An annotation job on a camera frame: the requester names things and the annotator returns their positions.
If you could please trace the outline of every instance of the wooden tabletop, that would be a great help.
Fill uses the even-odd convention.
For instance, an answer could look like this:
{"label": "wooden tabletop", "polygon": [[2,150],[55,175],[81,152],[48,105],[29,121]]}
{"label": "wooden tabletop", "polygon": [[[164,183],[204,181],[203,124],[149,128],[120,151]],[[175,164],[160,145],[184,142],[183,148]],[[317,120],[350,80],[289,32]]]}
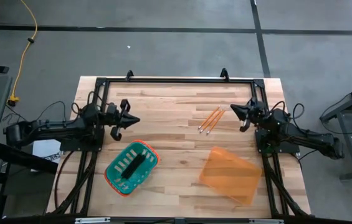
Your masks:
{"label": "wooden tabletop", "polygon": [[[75,102],[84,106],[94,89],[96,77],[80,77]],[[283,96],[278,78],[265,78],[270,108]],[[141,121],[122,129],[122,140],[114,141],[105,128],[103,149],[98,155],[89,216],[121,217],[270,217],[269,200],[262,174],[251,205],[241,205],[199,183],[199,174],[213,146],[219,146],[263,167],[256,150],[254,127],[239,132],[239,120],[231,103],[244,105],[251,97],[250,86],[233,83],[111,83],[108,102],[120,105],[128,99],[130,114]],[[221,120],[206,136],[197,127],[216,109],[226,108]],[[129,197],[118,195],[105,181],[103,173],[111,161],[135,139],[147,142],[161,161],[150,176]],[[58,196],[63,201],[74,186],[81,152],[75,152],[60,175]],[[296,158],[279,154],[284,185],[290,195],[310,213],[302,172]],[[280,208],[278,190],[274,190]],[[83,197],[79,200],[79,209]],[[47,211],[54,209],[51,194]]]}

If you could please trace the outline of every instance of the gray concrete floor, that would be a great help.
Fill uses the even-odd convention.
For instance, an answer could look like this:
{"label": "gray concrete floor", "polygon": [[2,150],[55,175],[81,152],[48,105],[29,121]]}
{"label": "gray concrete floor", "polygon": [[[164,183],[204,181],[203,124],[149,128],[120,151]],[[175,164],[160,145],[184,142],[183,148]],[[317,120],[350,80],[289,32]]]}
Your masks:
{"label": "gray concrete floor", "polygon": [[[254,28],[248,0],[26,3],[43,25]],[[257,0],[257,5],[262,28],[352,30],[352,0]],[[0,23],[32,24],[32,19],[20,1],[0,0]],[[10,67],[13,78],[31,34],[0,30],[0,65]],[[318,120],[322,111],[352,90],[352,35],[265,35],[264,44],[271,77],[281,78],[287,106],[291,110],[300,102],[306,107],[300,125],[324,131]],[[69,114],[81,75],[125,75],[132,69],[135,75],[215,77],[222,67],[233,77],[262,78],[255,34],[39,32],[26,55],[16,111],[33,119],[50,103],[62,100]],[[58,106],[45,118],[60,119],[61,114]],[[333,123],[330,127],[338,130]],[[0,141],[4,142],[1,133]],[[352,171],[348,153],[338,161],[311,154],[302,163],[312,213],[352,220],[352,181],[338,178]],[[7,189],[14,196],[6,215],[41,214],[52,180],[27,172],[14,176]]]}

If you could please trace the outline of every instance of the teal basket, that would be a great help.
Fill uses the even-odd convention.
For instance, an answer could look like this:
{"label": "teal basket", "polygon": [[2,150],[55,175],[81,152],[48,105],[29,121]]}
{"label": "teal basket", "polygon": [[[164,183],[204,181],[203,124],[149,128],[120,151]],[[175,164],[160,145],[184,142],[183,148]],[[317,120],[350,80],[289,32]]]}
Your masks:
{"label": "teal basket", "polygon": [[[138,166],[135,165],[135,159],[140,161]],[[155,150],[147,143],[135,140],[111,162],[104,176],[116,192],[122,196],[129,196],[144,182],[158,163],[159,155]],[[129,173],[129,178],[124,178],[125,171]]]}

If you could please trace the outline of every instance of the yellow extension cord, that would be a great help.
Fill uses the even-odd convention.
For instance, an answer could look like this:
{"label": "yellow extension cord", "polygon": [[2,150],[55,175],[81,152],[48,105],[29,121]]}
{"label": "yellow extension cord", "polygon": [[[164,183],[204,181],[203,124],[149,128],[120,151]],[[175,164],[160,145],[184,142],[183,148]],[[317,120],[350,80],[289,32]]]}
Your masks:
{"label": "yellow extension cord", "polygon": [[15,83],[14,83],[14,87],[12,88],[12,93],[11,95],[9,96],[9,99],[7,101],[7,104],[9,106],[15,106],[16,102],[19,101],[19,97],[15,96],[15,90],[16,90],[16,87],[17,87],[17,84],[18,84],[18,80],[19,80],[19,77],[21,76],[21,73],[22,73],[22,65],[23,65],[23,62],[24,62],[24,57],[25,57],[25,53],[27,52],[28,48],[31,46],[31,44],[33,44],[34,42],[34,37],[36,36],[37,34],[37,21],[36,21],[36,18],[34,17],[33,15],[33,12],[31,11],[31,9],[29,9],[29,7],[27,6],[27,4],[21,0],[21,2],[23,3],[23,5],[26,7],[26,9],[29,11],[29,13],[31,14],[32,18],[33,18],[33,21],[34,21],[34,33],[33,33],[33,36],[28,38],[28,43],[26,45],[26,48],[25,50],[23,51],[22,53],[22,57],[21,57],[21,62],[19,64],[19,70],[18,70],[18,75],[15,79]]}

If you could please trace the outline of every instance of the orange plastic tray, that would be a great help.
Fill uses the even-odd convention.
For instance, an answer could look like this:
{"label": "orange plastic tray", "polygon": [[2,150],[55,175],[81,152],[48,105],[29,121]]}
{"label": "orange plastic tray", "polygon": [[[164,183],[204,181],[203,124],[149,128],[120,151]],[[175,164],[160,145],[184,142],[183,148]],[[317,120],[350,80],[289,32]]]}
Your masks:
{"label": "orange plastic tray", "polygon": [[219,194],[250,205],[261,175],[261,168],[225,149],[213,147],[199,180]]}

